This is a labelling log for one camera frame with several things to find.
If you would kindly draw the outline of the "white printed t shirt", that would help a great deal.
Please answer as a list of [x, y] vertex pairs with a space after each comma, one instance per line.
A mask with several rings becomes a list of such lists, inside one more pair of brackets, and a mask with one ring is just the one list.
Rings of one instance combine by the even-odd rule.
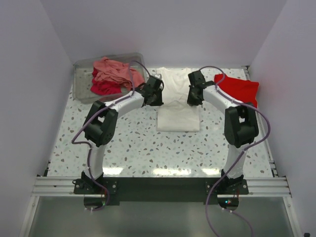
[[190, 81], [189, 68], [156, 70], [164, 83], [163, 105], [158, 107], [158, 131], [198, 132], [200, 131], [199, 107], [187, 103]]

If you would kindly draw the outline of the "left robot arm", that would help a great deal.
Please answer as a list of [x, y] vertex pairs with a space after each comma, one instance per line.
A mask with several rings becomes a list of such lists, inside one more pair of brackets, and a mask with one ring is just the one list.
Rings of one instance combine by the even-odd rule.
[[74, 180], [75, 194], [106, 194], [107, 186], [103, 180], [103, 159], [106, 145], [112, 141], [118, 118], [143, 106], [161, 106], [163, 81], [149, 76], [125, 96], [113, 101], [96, 101], [92, 104], [83, 125], [85, 140], [89, 146], [87, 168], [81, 178]]

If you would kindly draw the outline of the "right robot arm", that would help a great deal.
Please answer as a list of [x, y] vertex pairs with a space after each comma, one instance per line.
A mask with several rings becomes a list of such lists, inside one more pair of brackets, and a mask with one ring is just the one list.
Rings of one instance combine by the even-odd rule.
[[200, 70], [188, 74], [190, 81], [187, 104], [202, 105], [208, 102], [224, 115], [224, 136], [229, 143], [228, 156], [221, 178], [212, 190], [231, 194], [242, 184], [246, 148], [253, 144], [259, 134], [255, 110], [251, 104], [244, 104], [223, 92], [213, 81], [206, 81]]

